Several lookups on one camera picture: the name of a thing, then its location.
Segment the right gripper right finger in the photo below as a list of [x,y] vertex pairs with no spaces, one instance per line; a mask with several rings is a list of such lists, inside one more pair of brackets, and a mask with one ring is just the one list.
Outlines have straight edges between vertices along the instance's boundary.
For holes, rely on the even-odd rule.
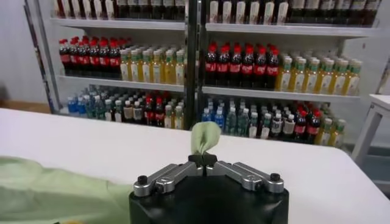
[[284,192],[284,181],[278,173],[267,174],[241,162],[227,163],[211,154],[202,156],[202,164],[208,178],[233,181],[246,191]]

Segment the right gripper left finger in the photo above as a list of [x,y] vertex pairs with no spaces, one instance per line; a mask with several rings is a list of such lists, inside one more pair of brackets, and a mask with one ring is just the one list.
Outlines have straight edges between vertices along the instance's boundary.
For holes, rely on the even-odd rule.
[[169,164],[150,176],[141,175],[133,184],[133,194],[136,197],[148,197],[154,192],[171,193],[185,178],[201,176],[202,163],[202,155],[190,155],[184,164]]

